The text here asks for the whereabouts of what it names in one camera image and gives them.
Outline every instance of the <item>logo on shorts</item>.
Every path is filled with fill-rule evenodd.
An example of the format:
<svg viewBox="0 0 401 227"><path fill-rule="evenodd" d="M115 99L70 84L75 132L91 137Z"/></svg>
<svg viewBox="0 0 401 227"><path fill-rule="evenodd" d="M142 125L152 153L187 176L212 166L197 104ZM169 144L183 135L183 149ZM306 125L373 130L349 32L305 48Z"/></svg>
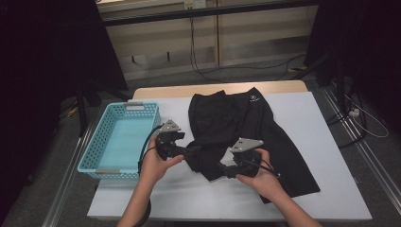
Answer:
<svg viewBox="0 0 401 227"><path fill-rule="evenodd" d="M250 96L250 101L257 101L257 100L259 100L259 97L254 96L254 95Z"/></svg>

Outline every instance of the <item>cable on floor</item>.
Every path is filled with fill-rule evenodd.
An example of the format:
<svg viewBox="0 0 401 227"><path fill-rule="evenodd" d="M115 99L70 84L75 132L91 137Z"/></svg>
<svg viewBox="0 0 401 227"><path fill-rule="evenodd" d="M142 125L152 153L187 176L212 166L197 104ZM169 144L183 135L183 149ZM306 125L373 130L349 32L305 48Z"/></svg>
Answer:
<svg viewBox="0 0 401 227"><path fill-rule="evenodd" d="M389 131L387 130L387 128L386 128L379 120L377 120L377 119L376 119L374 116L372 116L370 113L368 113L368 112L366 112L365 110L363 110L363 108L360 107L360 106L358 106L358 105L354 102L354 100L352 100L350 97L346 96L346 98L349 99L359 110L361 110L363 113L367 114L367 115L370 116L375 122L377 122L377 123L385 130L386 133L385 133L384 135L377 135L377 134L374 134L374 133L371 132L371 131L368 131L368 130L366 129L367 127L366 127L366 126L360 125L359 122L357 122L357 120L356 120L355 117L353 116L353 119L354 119L355 123L356 123L362 130L368 132L369 134L371 134L372 136L377 137L377 138L385 138L385 137L389 136Z"/></svg>
<svg viewBox="0 0 401 227"><path fill-rule="evenodd" d="M191 66L192 66L192 69L193 69L196 73L200 74L200 75L201 75L203 78L205 78L205 79L210 79L210 80L214 80L214 81L218 81L218 82L222 82L222 83L228 83L227 81L223 81L223 80L220 80L220 79L211 79L211 78L208 78L208 77L205 76L205 74L210 74L210 73L216 72L216 71L218 71L218 70L224 70L224 69L271 69L271 68L276 68L276 67L280 67L280 66L285 65L285 66L286 66L285 72L284 72L280 77L278 77L277 79L275 79L275 80L279 80L279 79L281 79L283 76L285 76L286 73L288 72L288 64L289 64L291 61L294 61L294 60L296 60L296 59L298 59L298 58L301 58L301 57L304 57L304 56L305 56L305 54L298 55L298 56L295 56L295 57L293 57L293 58L291 58L291 59L289 59L289 60L287 60L287 61L285 61L285 62L276 64L276 65L272 65L272 66L266 66L266 67L227 66L227 67L220 67L220 68L217 68L217 69L212 69L212 70L209 70L209 71L203 71L203 72L202 72L202 71L199 69L199 67L198 67L197 59L196 59L196 53L195 53L195 39L194 39L194 36L195 36L195 35L194 35L194 34L195 34L195 28L194 28L194 19L193 19L192 17L190 18L190 22L191 22Z"/></svg>
<svg viewBox="0 0 401 227"><path fill-rule="evenodd" d="M358 99L358 102L359 102L360 106L363 106L362 99L360 98L360 95L358 93L357 93L357 99ZM367 125L366 116L365 116L364 113L362 113L360 115L360 120L362 122L362 125L367 129L368 125ZM341 145L341 146L339 146L339 148L346 148L346 147L349 147L351 145L354 145L355 143L357 143L357 142L361 141L362 139L364 139L365 136L366 136L366 131L362 131L362 133L360 134L360 136L357 139L353 140L352 142L350 142L348 144Z"/></svg>

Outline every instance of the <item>blue plastic basket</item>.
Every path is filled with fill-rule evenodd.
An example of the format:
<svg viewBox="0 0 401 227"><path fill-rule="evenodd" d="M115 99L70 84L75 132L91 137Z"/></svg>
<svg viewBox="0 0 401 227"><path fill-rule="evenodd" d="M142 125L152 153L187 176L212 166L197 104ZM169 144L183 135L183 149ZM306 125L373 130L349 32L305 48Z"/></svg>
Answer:
<svg viewBox="0 0 401 227"><path fill-rule="evenodd" d="M78 171L96 179L138 178L142 146L160 122L156 102L108 105L79 162Z"/></svg>

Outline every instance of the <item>person's left hand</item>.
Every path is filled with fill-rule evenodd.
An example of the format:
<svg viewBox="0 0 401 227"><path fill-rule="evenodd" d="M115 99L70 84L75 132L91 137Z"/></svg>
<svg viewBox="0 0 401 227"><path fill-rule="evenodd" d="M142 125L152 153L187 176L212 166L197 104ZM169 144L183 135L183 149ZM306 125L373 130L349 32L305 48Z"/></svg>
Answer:
<svg viewBox="0 0 401 227"><path fill-rule="evenodd" d="M183 155L178 155L166 161L163 160L155 148L156 137L157 136L152 136L149 140L148 147L151 148L151 150L145 155L140 175L141 180L153 184L162 179L170 167L175 166L183 160Z"/></svg>

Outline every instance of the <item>black cable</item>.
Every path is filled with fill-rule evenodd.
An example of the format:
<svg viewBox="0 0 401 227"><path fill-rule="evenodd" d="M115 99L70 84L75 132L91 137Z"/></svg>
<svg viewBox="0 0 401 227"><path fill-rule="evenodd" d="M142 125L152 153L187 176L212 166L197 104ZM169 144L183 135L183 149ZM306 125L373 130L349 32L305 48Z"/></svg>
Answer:
<svg viewBox="0 0 401 227"><path fill-rule="evenodd" d="M141 167L142 167L142 161L143 161L143 158L144 158L145 147L147 146L148 141L149 141L151 135L152 135L155 131L159 130L162 126L163 126L163 125L157 126L157 127L155 127L153 130L151 130L150 134L148 135L147 139L145 140L145 143L144 143L144 145L142 146L141 154L139 155L138 174L141 174Z"/></svg>
<svg viewBox="0 0 401 227"><path fill-rule="evenodd" d="M349 96L349 98L352 100L351 102L355 103L354 100L350 96ZM363 104L362 104L362 100L360 98L359 93L357 93L357 99L358 99L360 108L363 109ZM367 122L366 122L366 115L364 112L362 112L362 114L360 116L360 120L362 122L363 128L367 129L368 126L367 126ZM365 136L366 136L366 131L362 131L361 135L358 138L356 138L355 140L353 140L352 142L350 142L348 144L339 146L339 148L347 148L347 147L361 141L362 139L365 138Z"/></svg>
<svg viewBox="0 0 401 227"><path fill-rule="evenodd" d="M150 216L150 211L151 211L151 203L150 203L150 200L149 200L149 202L148 202L148 207L147 207L147 210L145 211L144 216L142 217L141 220L139 220L138 223L136 223L136 224L134 225L134 227L141 227L141 226L143 226L143 225L147 222L147 220L148 220L148 218L149 218L149 216Z"/></svg>
<svg viewBox="0 0 401 227"><path fill-rule="evenodd" d="M340 114L340 112L334 113L334 115L330 116L329 118L325 119L324 121L326 123L331 122L334 118L336 118L336 116L338 116Z"/></svg>
<svg viewBox="0 0 401 227"><path fill-rule="evenodd" d="M201 70L198 68L197 58L196 58L196 54L195 54L195 39L194 39L195 29L194 29L194 19L191 17L191 18L190 18L190 21L191 21L191 66L192 66L192 69L193 69L195 72L197 72L199 75L201 75L203 78L205 78L205 79L210 79L210 80L214 80L214 81L217 81L217 82L227 83L227 81L223 81L223 80L220 80L220 79L211 79L211 78L206 77L206 76L201 72Z"/></svg>
<svg viewBox="0 0 401 227"><path fill-rule="evenodd" d="M307 21L309 22L309 33L312 33L312 23L310 23L310 18L309 18L309 7L306 9L306 17Z"/></svg>
<svg viewBox="0 0 401 227"><path fill-rule="evenodd" d="M285 61L283 63L276 64L276 65L273 65L273 66L266 66L266 67L228 66L228 67L220 67L220 68L217 68L217 69L212 69L212 70L209 70L209 71L202 72L199 69L198 64L197 64L197 58L196 58L196 53L195 53L195 38L194 38L195 37L195 28L194 28L194 19L192 17L190 18L190 22L191 22L191 66L192 66L192 69L196 73L200 74L205 79L210 79L210 80L214 80L214 81L222 82L222 83L228 83L227 81L223 81L223 80L220 80L220 79L208 78L208 77L205 76L205 74L213 73L213 72L215 72L217 70L223 70L223 69L270 69L270 68L275 68L275 67L280 67L282 65L285 65L286 66L286 70L283 73L283 75L281 75L280 77L275 79L275 80L278 80L278 79L280 79L280 78L282 78L283 76L286 75L287 70L288 70L288 64L291 61L294 61L295 59L298 59L300 57L304 57L305 56L305 54L298 55L298 56L295 56L295 57L293 57L293 58L291 58L291 59L289 59L289 60L287 60L287 61Z"/></svg>
<svg viewBox="0 0 401 227"><path fill-rule="evenodd" d="M76 102L77 102L77 99L74 99L74 101L71 102L71 104L68 104L68 105L67 105L66 107L64 107L64 108L61 108L60 112L64 112L64 111L67 110L68 108L73 107L73 105L76 104Z"/></svg>
<svg viewBox="0 0 401 227"><path fill-rule="evenodd" d="M88 108L90 108L89 105L86 106L86 107L84 107L85 110L87 110ZM64 119L65 117L71 117L71 116L73 116L74 114L76 114L76 113L78 113L78 112L79 112L79 108L78 108L78 106L77 106L77 107L74 107L73 109L71 109L71 110L68 112L68 114L59 116L59 119Z"/></svg>
<svg viewBox="0 0 401 227"><path fill-rule="evenodd" d="M294 60L296 60L296 59L298 59L298 58L300 58L300 57L302 57L302 56L304 56L304 55L298 55L298 56L295 56L295 57L289 59L288 61L286 61L286 70L284 71L283 75L281 75L280 77L276 78L275 80L279 80L279 79L281 79L283 76L285 76L285 75L287 74L288 64L289 64L291 61L294 61Z"/></svg>
<svg viewBox="0 0 401 227"><path fill-rule="evenodd" d="M147 139L145 140L144 145L142 146L141 154L140 154L140 156L139 156L139 161L138 161L138 175L141 174L142 162L143 162L143 158L144 158L144 156L146 155L146 153L147 153L148 151L150 151L151 149L153 149L153 148L157 148L157 146L155 146L155 147L149 148L147 151L145 151L145 147L146 147L147 144L148 144L148 140L150 139L150 137L152 136L152 134L153 134L155 131L159 130L162 126L163 126L163 125L159 125L159 126L155 127L153 130L151 130L151 132L149 133ZM144 216L139 220L138 223L136 223L136 224L134 225L134 227L143 226L143 225L147 222L147 220L148 220L148 218L149 218L150 211L151 211L151 203L150 203L150 200L149 200L149 202L148 202L148 207L147 207L147 210L146 210Z"/></svg>
<svg viewBox="0 0 401 227"><path fill-rule="evenodd" d="M330 125L340 122L341 120L345 119L349 115L350 112L351 112L351 108L349 108L347 113L343 114L339 119L337 119L335 121L332 121L333 119L331 119L330 121L326 121L327 125L330 126Z"/></svg>
<svg viewBox="0 0 401 227"><path fill-rule="evenodd" d="M261 160L264 161L270 168L267 168L267 167L265 167L265 166L261 166L261 165L259 165L259 164L253 163L253 162L248 161L248 160L240 159L240 158L235 158L235 160L238 160L238 161L240 161L240 162L244 162L244 163L246 163L246 164L249 164L249 165L252 165L252 166L256 166L256 167L265 169L265 170L267 170L269 173L271 173L272 175L274 175L276 178L279 178L279 177L280 177L280 173L276 173L276 172L271 168L271 165L269 165L269 164L268 164L267 162L265 162L263 159L261 159Z"/></svg>

